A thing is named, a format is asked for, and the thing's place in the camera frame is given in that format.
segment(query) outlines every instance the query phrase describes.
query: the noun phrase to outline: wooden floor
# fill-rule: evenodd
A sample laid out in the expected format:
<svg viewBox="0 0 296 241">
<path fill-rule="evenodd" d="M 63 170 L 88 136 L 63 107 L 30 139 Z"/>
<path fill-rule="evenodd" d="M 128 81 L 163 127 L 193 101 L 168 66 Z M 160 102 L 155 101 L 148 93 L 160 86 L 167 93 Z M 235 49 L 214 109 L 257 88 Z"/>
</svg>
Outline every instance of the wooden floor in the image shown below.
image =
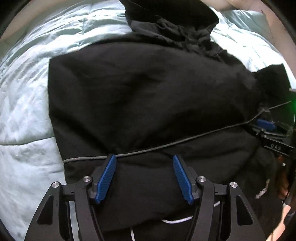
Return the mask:
<svg viewBox="0 0 296 241">
<path fill-rule="evenodd" d="M 281 234 L 285 231 L 284 218 L 287 213 L 290 211 L 290 206 L 285 206 L 283 208 L 283 213 L 281 216 L 281 222 L 278 227 L 274 230 L 274 232 L 268 237 L 266 241 L 276 241 L 281 236 Z"/>
</svg>

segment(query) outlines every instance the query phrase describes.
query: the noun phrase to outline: metal screw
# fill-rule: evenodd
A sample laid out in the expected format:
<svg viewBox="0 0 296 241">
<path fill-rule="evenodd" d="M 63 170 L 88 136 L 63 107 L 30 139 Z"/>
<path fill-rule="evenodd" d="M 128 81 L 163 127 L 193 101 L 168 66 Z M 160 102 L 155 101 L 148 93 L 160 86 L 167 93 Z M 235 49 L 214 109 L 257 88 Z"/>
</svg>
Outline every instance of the metal screw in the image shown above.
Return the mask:
<svg viewBox="0 0 296 241">
<path fill-rule="evenodd" d="M 91 177 L 90 176 L 85 176 L 84 178 L 83 178 L 83 181 L 84 182 L 89 182 L 91 180 Z"/>
<path fill-rule="evenodd" d="M 197 179 L 202 183 L 207 180 L 204 176 L 199 176 Z"/>
<path fill-rule="evenodd" d="M 235 183 L 235 182 L 231 182 L 230 185 L 231 185 L 231 187 L 233 187 L 233 188 L 237 188 L 237 183 Z"/>
<path fill-rule="evenodd" d="M 55 183 L 52 184 L 52 187 L 53 188 L 57 188 L 58 186 L 59 186 L 59 183 L 58 182 L 55 182 Z"/>
</svg>

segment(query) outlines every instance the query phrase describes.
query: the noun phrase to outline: black clothing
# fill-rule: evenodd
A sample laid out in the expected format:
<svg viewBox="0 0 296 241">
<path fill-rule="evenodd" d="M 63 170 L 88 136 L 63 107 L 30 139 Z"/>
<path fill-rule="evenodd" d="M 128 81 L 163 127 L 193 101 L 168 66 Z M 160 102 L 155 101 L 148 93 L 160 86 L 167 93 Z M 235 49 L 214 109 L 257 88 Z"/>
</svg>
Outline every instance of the black clothing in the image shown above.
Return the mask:
<svg viewBox="0 0 296 241">
<path fill-rule="evenodd" d="M 190 221 L 161 221 L 192 215 L 173 171 L 175 154 L 214 183 L 237 181 L 249 198 L 275 173 L 273 155 L 239 124 L 254 118 L 261 106 L 284 103 L 289 89 L 265 91 L 268 81 L 260 74 L 265 70 L 250 73 L 211 42 L 218 18 L 195 2 L 200 15 L 182 22 L 183 8 L 175 15 L 156 9 L 165 19 L 122 1 L 133 33 L 50 61 L 49 115 L 63 160 L 145 150 L 221 129 L 119 158 L 106 200 L 97 208 L 107 241 L 131 240 L 130 227 L 136 240 L 184 240 Z M 283 66 L 271 71 L 289 86 Z M 102 162 L 65 163 L 67 183 L 90 175 Z"/>
</svg>

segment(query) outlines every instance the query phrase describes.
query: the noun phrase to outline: bed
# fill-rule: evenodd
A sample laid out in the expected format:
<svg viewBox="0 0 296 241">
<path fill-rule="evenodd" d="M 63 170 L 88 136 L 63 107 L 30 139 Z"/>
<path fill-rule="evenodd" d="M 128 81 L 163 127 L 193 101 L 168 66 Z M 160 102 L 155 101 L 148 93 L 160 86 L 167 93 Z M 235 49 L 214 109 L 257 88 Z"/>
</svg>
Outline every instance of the bed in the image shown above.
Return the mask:
<svg viewBox="0 0 296 241">
<path fill-rule="evenodd" d="M 212 41 L 252 72 L 283 63 L 291 87 L 296 88 L 291 69 L 270 43 L 271 31 L 263 13 L 213 11 L 220 23 L 211 34 Z M 24 240 L 50 184 L 65 184 L 48 116 L 49 60 L 131 32 L 124 13 L 119 0 L 68 0 L 0 41 L 0 218 L 17 241 Z M 73 233 L 78 240 L 73 209 Z"/>
</svg>

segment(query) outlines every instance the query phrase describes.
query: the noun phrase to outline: blue finger pad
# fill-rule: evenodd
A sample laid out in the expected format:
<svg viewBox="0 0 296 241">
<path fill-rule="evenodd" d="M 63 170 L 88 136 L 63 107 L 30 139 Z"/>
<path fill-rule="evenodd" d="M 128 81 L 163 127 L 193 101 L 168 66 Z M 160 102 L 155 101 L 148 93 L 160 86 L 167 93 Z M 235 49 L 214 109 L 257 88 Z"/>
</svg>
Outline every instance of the blue finger pad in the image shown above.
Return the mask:
<svg viewBox="0 0 296 241">
<path fill-rule="evenodd" d="M 98 192 L 96 194 L 95 201 L 97 204 L 99 204 L 102 200 L 105 199 L 107 191 L 109 189 L 111 180 L 113 178 L 115 169 L 116 169 L 116 156 L 113 155 L 106 166 L 106 169 L 104 170 L 104 173 L 98 183 Z"/>
<path fill-rule="evenodd" d="M 263 128 L 267 131 L 274 131 L 276 129 L 276 125 L 266 121 L 266 120 L 262 120 L 262 119 L 257 119 L 256 120 L 256 125 L 260 128 Z"/>
<path fill-rule="evenodd" d="M 173 167 L 174 167 L 174 171 L 175 171 L 179 186 L 181 188 L 183 197 L 190 205 L 192 205 L 194 201 L 194 198 L 192 195 L 192 187 L 177 156 L 173 157 Z"/>
</svg>

